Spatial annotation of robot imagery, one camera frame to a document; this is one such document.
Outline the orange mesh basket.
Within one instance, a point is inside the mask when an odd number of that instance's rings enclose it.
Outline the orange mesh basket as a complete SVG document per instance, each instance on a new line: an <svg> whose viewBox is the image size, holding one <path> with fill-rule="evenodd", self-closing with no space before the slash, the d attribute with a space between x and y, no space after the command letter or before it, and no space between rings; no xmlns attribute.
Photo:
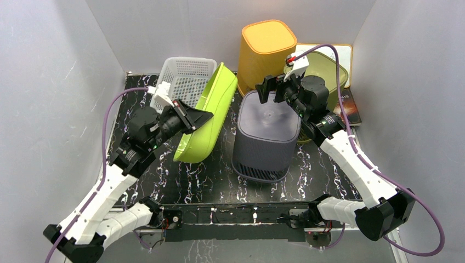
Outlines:
<svg viewBox="0 0 465 263"><path fill-rule="evenodd" d="M242 29L237 88L244 96L267 75L280 75L285 59L296 50L297 38L281 20L265 20Z"/></svg>

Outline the white perforated plastic basket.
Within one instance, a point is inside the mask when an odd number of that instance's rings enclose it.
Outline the white perforated plastic basket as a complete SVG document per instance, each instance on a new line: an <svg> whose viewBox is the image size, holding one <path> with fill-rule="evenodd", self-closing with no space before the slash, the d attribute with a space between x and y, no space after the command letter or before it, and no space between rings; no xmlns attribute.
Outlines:
<svg viewBox="0 0 465 263"><path fill-rule="evenodd" d="M180 99L190 107L196 104L217 68L217 62L207 58L171 57L165 60L156 84L170 84L168 97Z"/></svg>

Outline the grey mesh basket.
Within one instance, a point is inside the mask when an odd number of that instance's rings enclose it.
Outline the grey mesh basket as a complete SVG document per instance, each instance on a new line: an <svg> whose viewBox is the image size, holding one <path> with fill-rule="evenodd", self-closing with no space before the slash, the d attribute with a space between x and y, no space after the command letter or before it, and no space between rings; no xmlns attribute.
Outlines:
<svg viewBox="0 0 465 263"><path fill-rule="evenodd" d="M275 93L260 103L257 91L240 105L231 165L245 179L262 183L282 181L290 168L300 132L300 118Z"/></svg>

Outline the olive green mesh basket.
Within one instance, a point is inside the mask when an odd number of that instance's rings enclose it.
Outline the olive green mesh basket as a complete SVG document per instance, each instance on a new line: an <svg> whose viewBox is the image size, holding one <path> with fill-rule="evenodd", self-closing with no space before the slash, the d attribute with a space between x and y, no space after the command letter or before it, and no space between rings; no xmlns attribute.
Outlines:
<svg viewBox="0 0 465 263"><path fill-rule="evenodd" d="M336 83L336 61L331 57L317 51L307 54L309 66L307 67L304 76L318 76L325 81L325 86L329 91L327 99L327 108L334 111L338 106L337 83ZM339 82L341 89L344 89L349 83L349 72L342 65L339 66ZM306 144L311 140L306 136L303 128L300 129L298 144Z"/></svg>

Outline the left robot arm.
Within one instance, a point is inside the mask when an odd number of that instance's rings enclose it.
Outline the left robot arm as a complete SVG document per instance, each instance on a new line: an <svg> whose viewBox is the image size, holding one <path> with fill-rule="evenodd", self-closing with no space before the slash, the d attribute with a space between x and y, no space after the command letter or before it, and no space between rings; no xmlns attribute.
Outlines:
<svg viewBox="0 0 465 263"><path fill-rule="evenodd" d="M213 118L208 111L174 100L158 113L152 107L135 111L128 130L109 161L103 161L101 179L78 207L61 223L48 225L44 236L71 262L97 262L104 250L138 227L160 227L162 205L145 197L127 210L106 218L120 196L154 162L155 150L178 133L191 134Z"/></svg>

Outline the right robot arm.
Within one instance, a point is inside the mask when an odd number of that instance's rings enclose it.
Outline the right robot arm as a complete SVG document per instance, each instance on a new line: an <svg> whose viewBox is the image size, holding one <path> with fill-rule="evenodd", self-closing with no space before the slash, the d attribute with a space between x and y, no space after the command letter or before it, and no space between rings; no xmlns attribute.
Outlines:
<svg viewBox="0 0 465 263"><path fill-rule="evenodd" d="M264 104L275 92L274 102L285 102L304 125L307 136L342 169L362 200L349 201L331 195L322 195L309 203L308 212L292 216L322 227L330 220L357 227L372 241L377 241L405 223L414 205L414 199L404 190L383 180L355 153L344 122L327 108L329 91L318 76L296 77L284 75L264 78L256 85L259 101Z"/></svg>

